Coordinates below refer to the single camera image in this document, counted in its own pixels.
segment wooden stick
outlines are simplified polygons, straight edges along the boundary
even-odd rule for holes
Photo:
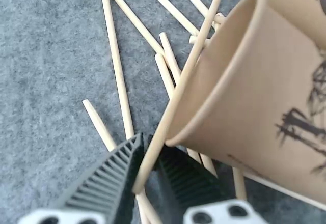
[[[192,2],[192,4],[196,7],[199,13],[201,13],[204,17],[207,15],[208,8],[201,0],[190,0],[190,2]],[[217,29],[218,25],[215,21],[212,22],[212,27],[214,29]]]
[[[205,17],[208,12],[208,8],[201,0],[190,0],[193,5],[197,8],[197,10]],[[217,13],[214,17],[214,21],[212,23],[212,26],[216,30],[218,28],[218,25],[222,24],[225,20],[225,17],[222,13]]]
[[[91,118],[91,121],[97,131],[97,133],[100,135],[102,141],[104,142],[104,145],[106,146],[107,150],[111,152],[117,147],[117,144],[112,139],[110,133],[108,132],[107,128],[105,127],[102,119],[96,112],[95,108],[92,106],[91,102],[88,99],[83,100],[83,105]],[[142,199],[143,202],[146,202],[146,204],[139,203],[139,212],[141,217],[141,223],[142,224],[149,224],[149,221],[146,216],[149,218],[150,223],[154,224],[161,224],[159,220],[158,215],[156,214],[155,210],[151,206],[149,200],[146,197],[145,191],[143,190],[139,195],[136,196],[136,199]]]
[[[214,176],[218,177],[212,159],[204,154],[200,154],[200,158],[202,159],[203,166]]]
[[[155,209],[149,202],[148,198],[145,195],[145,190],[143,189],[140,194],[136,195],[136,200],[138,201],[139,205],[143,206],[144,209],[147,210],[146,216],[150,220],[151,224],[162,224],[160,218],[156,214]]]
[[[214,17],[214,20],[216,20],[216,22],[221,25],[224,23],[226,17],[220,12],[220,13],[217,13]]]
[[[175,56],[173,54],[173,51],[171,49],[171,46],[170,46],[170,43],[169,43],[169,39],[167,37],[167,34],[164,33],[164,32],[160,33],[159,34],[159,37],[161,39],[161,42],[162,42],[164,51],[167,51],[169,53],[169,54],[166,54],[166,56],[167,57],[171,57],[171,60],[169,60],[168,63],[170,64],[171,71],[172,70],[175,71],[175,72],[172,72],[172,76],[173,76],[173,79],[175,81],[175,84],[177,85],[179,83],[180,75],[181,74],[180,74],[180,69],[178,67],[177,61],[176,61]],[[159,70],[160,70],[160,72],[161,72],[161,70],[162,71],[164,70],[163,72],[165,72],[165,74],[162,74],[162,72],[161,72],[161,76],[162,76],[162,78],[165,77],[165,79],[169,80],[169,81],[164,82],[164,84],[165,84],[165,88],[166,88],[166,90],[168,92],[168,95],[171,94],[171,95],[169,95],[169,98],[171,99],[172,98],[172,94],[173,94],[173,90],[174,90],[174,86],[173,86],[172,79],[170,77],[169,71],[168,71],[168,69],[167,69],[167,67],[166,67],[166,65],[165,65],[165,63],[164,63],[164,61],[162,59],[163,59],[163,56],[161,56],[159,54],[155,55],[156,62],[158,60],[160,60],[160,65],[161,66],[164,66],[164,68],[161,68],[161,69],[159,68]],[[187,148],[187,152],[188,152],[188,155],[191,158],[193,158],[194,160],[196,160],[198,163],[201,164],[201,161],[202,161],[204,167],[206,169],[208,169],[213,175],[215,175],[217,177],[217,174],[216,174],[216,171],[215,171],[213,162],[212,162],[212,160],[209,157],[207,157],[204,154],[200,154],[200,156],[201,156],[201,158],[200,158],[199,157],[199,154],[196,151],[194,151],[192,149],[188,149],[188,148]]]
[[[166,64],[164,62],[164,58],[161,54],[156,54],[155,55],[155,60],[159,69],[159,72],[161,74],[165,89],[167,90],[168,97],[169,99],[172,98],[173,92],[174,92],[174,85],[171,79],[171,76],[169,74],[168,68],[166,67]],[[195,161],[201,164],[201,160],[199,157],[199,154],[192,150],[192,149],[187,149],[188,155],[193,158]]]
[[[174,93],[174,85],[173,85],[173,82],[171,80],[169,70],[167,68],[167,65],[165,64],[164,57],[162,56],[162,54],[157,53],[155,55],[155,61],[156,61],[156,64],[158,66],[158,70],[159,70],[159,72],[161,74],[164,86],[165,86],[165,88],[167,90],[168,97],[172,98],[173,93]]]
[[[176,20],[192,35],[198,35],[198,29],[169,1],[169,0],[158,0],[166,10],[172,14]]]
[[[206,15],[206,18],[203,22],[202,27],[200,28],[197,42],[193,45],[189,57],[186,61],[186,64],[183,68],[182,75],[180,77],[180,82],[177,85],[174,95],[170,102],[168,103],[168,106],[163,113],[163,116],[161,118],[161,121],[158,124],[158,127],[156,129],[156,132],[154,133],[154,137],[147,149],[147,152],[144,156],[144,159],[141,163],[141,166],[138,171],[138,175],[136,177],[134,186],[133,186],[133,192],[138,193],[140,192],[144,184],[159,156],[159,153],[165,143],[167,133],[169,131],[169,127],[172,123],[174,114],[176,112],[176,109],[178,107],[179,101],[181,100],[182,94],[184,92],[184,89],[186,87],[186,84],[191,77],[191,74],[193,72],[193,68],[196,64],[196,61],[203,49],[205,39],[207,37],[207,34],[209,32],[211,23],[213,22],[214,16],[219,8],[221,0],[213,0],[212,4],[209,7],[208,13]]]
[[[156,53],[160,53],[163,56],[164,50],[161,45],[156,41],[156,39],[152,36],[152,34],[147,30],[144,24],[138,19],[138,17],[134,14],[131,8],[124,0],[114,0],[119,5],[121,10],[125,13],[131,23],[136,27],[136,29],[140,32],[140,34],[145,38],[148,44],[154,49]]]
[[[102,3],[103,3],[104,17],[106,22],[107,35],[108,35],[108,40],[111,48],[113,68],[114,68],[114,73],[116,76],[116,82],[118,87],[118,95],[120,100],[122,119],[125,128],[126,138],[128,139],[133,137],[134,132],[133,132],[133,125],[131,120],[126,85],[123,78],[119,47],[118,47],[116,31],[113,23],[110,0],[102,0]]]
[[[249,178],[249,179],[251,179],[251,180],[253,180],[255,182],[258,182],[260,184],[263,184],[263,185],[265,185],[267,187],[270,187],[270,188],[272,188],[272,189],[274,189],[274,190],[276,190],[278,192],[282,192],[282,193],[284,193],[286,195],[289,195],[289,196],[291,196],[293,198],[296,198],[296,199],[301,200],[303,202],[306,202],[306,203],[308,203],[310,205],[313,205],[313,206],[315,206],[315,207],[317,207],[319,209],[326,210],[326,205],[323,204],[323,203],[321,203],[321,202],[312,200],[312,199],[310,199],[308,197],[305,197],[305,196],[303,196],[301,194],[298,194],[298,193],[293,192],[293,191],[291,191],[289,189],[286,189],[284,187],[281,187],[281,186],[279,186],[279,185],[277,185],[275,183],[272,183],[270,181],[267,181],[266,179],[263,179],[261,177],[255,176],[253,174],[245,173],[244,175],[245,175],[245,177],[247,177],[247,178]]]
[[[190,36],[189,37],[189,44],[194,44],[195,42],[197,42],[197,37]],[[204,43],[204,47],[208,46],[209,42],[210,42],[210,39],[206,38],[205,43]]]
[[[180,75],[181,75],[181,71],[178,67],[177,61],[175,59],[175,56],[173,54],[168,36],[165,32],[161,32],[159,34],[159,38],[161,39],[161,43],[165,52],[165,56],[167,59],[167,63],[170,66],[170,70],[172,72],[172,76],[174,79],[175,84],[179,83],[179,79],[180,79]]]
[[[92,106],[91,102],[88,99],[83,100],[83,105],[91,118],[91,121],[101,137],[104,145],[106,146],[107,150],[110,152],[116,148],[116,143],[114,142],[113,138],[111,137],[110,133],[107,131],[104,123],[102,122],[100,116]]]
[[[247,192],[243,172],[235,167],[233,167],[232,170],[236,197],[240,200],[247,200]]]

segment stick tip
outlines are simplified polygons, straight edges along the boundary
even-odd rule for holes
[[[225,17],[225,15],[222,12],[218,12],[216,15],[221,16],[221,17]]]
[[[159,37],[163,37],[163,36],[166,36],[167,34],[165,33],[165,32],[161,32],[160,34],[159,34]]]
[[[89,103],[90,101],[88,99],[83,100],[83,104],[85,105],[86,103]]]
[[[194,44],[195,42],[196,42],[196,37],[193,36],[193,35],[191,35],[191,36],[189,37],[189,44]]]
[[[160,53],[155,54],[155,60],[160,60],[163,58],[163,55]]]

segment gray carpet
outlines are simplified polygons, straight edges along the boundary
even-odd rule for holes
[[[156,0],[126,1],[156,39],[167,32],[182,67],[189,33]],[[222,0],[220,10],[238,1]],[[200,27],[189,0],[171,2]],[[155,53],[113,1],[112,9],[134,128],[153,133],[168,101]],[[106,151],[83,99],[124,140],[101,0],[0,0],[0,64],[0,223],[12,224],[52,203]],[[217,168],[232,187],[229,167]],[[148,196],[164,214],[155,181],[152,174]],[[326,223],[323,211],[249,180],[247,187],[270,223]]]

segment cup rim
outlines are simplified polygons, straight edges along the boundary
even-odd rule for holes
[[[245,6],[247,1],[249,0],[241,0],[237,4],[237,6],[229,13],[227,19],[225,20],[225,23],[228,21],[228,19],[231,19],[236,16],[238,9],[241,9],[243,6]],[[195,115],[187,122],[187,124],[183,128],[181,128],[181,130],[176,135],[166,140],[166,145],[175,146],[180,142],[185,141],[189,137],[191,132],[196,130],[202,124],[202,121],[210,114],[214,104],[223,95],[225,89],[228,87],[228,84],[234,76],[234,73],[239,68],[240,63],[242,61],[242,57],[245,55],[248,46],[250,46],[253,42],[253,39],[257,32],[257,26],[261,22],[266,6],[267,0],[256,0],[254,11],[247,25],[247,29],[245,30],[243,37],[233,54],[233,57],[231,58],[229,64],[227,65],[217,84],[213,87],[206,100],[198,108],[198,110],[195,112]]]

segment brown paper cup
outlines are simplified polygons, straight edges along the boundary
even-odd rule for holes
[[[326,0],[268,0],[269,5],[326,49]]]
[[[325,83],[315,44],[267,0],[242,0],[200,56],[166,144],[326,203]]]

